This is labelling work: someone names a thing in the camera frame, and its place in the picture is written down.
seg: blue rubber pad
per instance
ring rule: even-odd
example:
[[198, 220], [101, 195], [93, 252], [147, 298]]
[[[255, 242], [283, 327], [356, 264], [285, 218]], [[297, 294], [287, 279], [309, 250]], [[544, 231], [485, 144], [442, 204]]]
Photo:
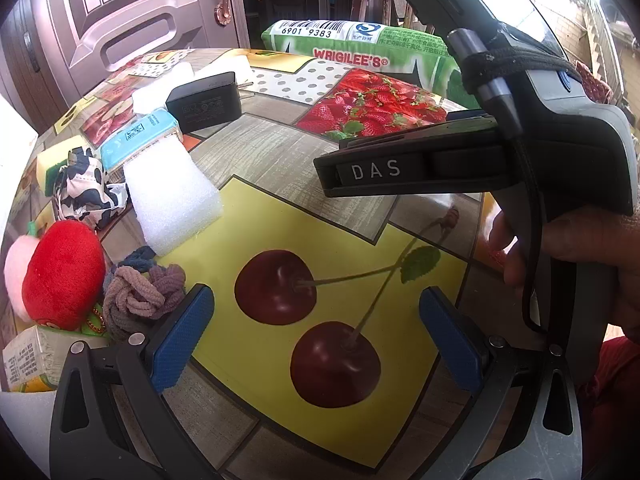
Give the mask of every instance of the blue rubber pad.
[[159, 394], [175, 386], [213, 316], [213, 293], [204, 287], [191, 301], [154, 355], [151, 383]]
[[457, 386], [472, 394], [482, 385], [482, 361], [475, 347], [456, 322], [455, 307], [443, 295], [425, 288], [420, 295], [420, 319]]

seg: yellow sponge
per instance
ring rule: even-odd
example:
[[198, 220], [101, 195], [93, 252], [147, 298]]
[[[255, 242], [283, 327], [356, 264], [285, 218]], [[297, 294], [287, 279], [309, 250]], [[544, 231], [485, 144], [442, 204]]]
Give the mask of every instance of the yellow sponge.
[[36, 179], [45, 196], [53, 194], [53, 184], [58, 176], [60, 167], [66, 164], [69, 152], [74, 148], [88, 148], [89, 143], [81, 135], [51, 146], [38, 154], [36, 161]]

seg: strawberry print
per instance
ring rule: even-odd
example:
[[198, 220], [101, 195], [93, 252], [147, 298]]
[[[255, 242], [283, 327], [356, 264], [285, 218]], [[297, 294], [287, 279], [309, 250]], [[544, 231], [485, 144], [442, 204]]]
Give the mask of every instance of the strawberry print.
[[393, 77], [353, 68], [296, 126], [333, 140], [395, 134], [444, 122], [439, 99]]

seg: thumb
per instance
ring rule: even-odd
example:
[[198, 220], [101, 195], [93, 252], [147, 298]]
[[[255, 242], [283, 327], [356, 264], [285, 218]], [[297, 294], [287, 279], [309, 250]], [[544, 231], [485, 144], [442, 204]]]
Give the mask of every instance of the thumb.
[[583, 207], [543, 228], [542, 250], [567, 262], [598, 262], [622, 269], [640, 267], [640, 214], [620, 216]]

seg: blue tissue pack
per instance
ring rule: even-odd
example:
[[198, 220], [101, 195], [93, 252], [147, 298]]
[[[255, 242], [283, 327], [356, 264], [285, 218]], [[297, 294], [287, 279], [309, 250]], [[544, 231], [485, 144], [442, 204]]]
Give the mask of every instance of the blue tissue pack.
[[173, 134], [182, 140], [178, 121], [164, 108], [158, 108], [131, 126], [113, 134], [102, 144], [102, 167], [107, 173], [112, 173], [149, 145]]

